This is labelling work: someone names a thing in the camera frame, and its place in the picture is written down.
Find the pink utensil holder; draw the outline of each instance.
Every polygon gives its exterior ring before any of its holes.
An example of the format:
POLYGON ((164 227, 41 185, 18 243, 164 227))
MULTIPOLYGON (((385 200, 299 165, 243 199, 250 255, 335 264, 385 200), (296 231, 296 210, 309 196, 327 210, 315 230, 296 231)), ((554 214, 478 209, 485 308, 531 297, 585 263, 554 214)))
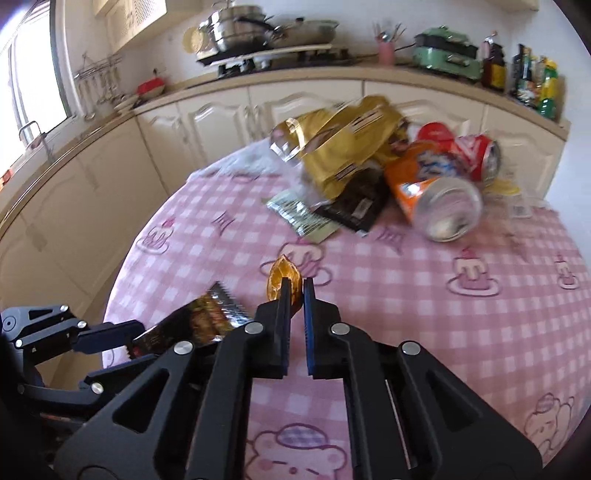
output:
POLYGON ((378 42, 378 63, 380 65, 394 66, 396 61, 396 52, 394 50, 394 42, 378 42))

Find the kitchen backsplash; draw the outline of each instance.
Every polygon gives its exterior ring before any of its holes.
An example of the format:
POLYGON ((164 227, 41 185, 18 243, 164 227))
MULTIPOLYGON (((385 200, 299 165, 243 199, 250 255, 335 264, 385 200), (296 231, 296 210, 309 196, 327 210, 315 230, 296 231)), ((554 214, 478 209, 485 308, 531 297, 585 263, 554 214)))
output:
MULTIPOLYGON (((374 53, 372 23, 387 20, 393 24, 402 22, 407 27, 401 46, 412 44, 416 34, 441 25, 467 34, 476 45, 493 30, 499 32, 501 43, 511 43, 509 14, 485 0, 238 0, 236 4, 258 4, 267 15, 274 16, 274 22, 292 21, 296 17, 339 21, 333 43, 349 47, 354 53, 374 53)), ((171 28, 142 46, 142 56, 150 70, 158 69, 168 83, 211 72, 196 63, 195 56, 185 53, 181 45, 185 30, 198 26, 211 11, 171 28)))

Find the table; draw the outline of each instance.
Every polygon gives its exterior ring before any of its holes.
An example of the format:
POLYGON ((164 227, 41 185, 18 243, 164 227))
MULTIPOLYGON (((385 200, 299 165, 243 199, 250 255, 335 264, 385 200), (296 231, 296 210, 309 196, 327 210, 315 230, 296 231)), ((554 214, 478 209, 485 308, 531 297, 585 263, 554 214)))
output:
MULTIPOLYGON (((261 202, 285 188, 272 176, 192 177, 138 235, 105 321, 151 327, 216 280, 254 314, 270 265, 286 254, 344 322, 384 343, 419 341, 548 462, 591 398, 591 283, 556 212, 534 208, 512 234, 491 213, 466 237, 436 244, 389 205, 366 237, 342 229, 312 245, 261 202)), ((103 354, 106 367, 127 359, 122 349, 103 354)), ((288 376, 254 382, 248 439, 251 480, 289 469, 352 478, 342 383, 307 376, 302 312, 288 376)))

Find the red soda can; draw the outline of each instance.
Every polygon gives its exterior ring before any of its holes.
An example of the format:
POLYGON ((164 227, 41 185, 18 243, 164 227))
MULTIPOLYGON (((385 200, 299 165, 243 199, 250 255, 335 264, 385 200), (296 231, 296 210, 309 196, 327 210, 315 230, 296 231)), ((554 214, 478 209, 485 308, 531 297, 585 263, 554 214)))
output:
POLYGON ((499 144, 486 135, 455 137, 444 124, 432 122, 418 131, 417 140, 434 141, 443 151, 455 155, 476 183, 490 185, 501 169, 499 144))

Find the green electric grill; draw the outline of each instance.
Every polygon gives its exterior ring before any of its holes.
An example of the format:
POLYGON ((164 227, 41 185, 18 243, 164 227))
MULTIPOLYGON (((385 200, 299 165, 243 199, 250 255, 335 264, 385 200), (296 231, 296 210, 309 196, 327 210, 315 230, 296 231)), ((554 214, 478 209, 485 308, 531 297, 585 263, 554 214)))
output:
POLYGON ((444 25, 430 28, 414 39, 413 60, 418 67, 471 82, 480 80, 482 64, 476 59, 478 47, 470 43, 468 36, 452 32, 444 25))

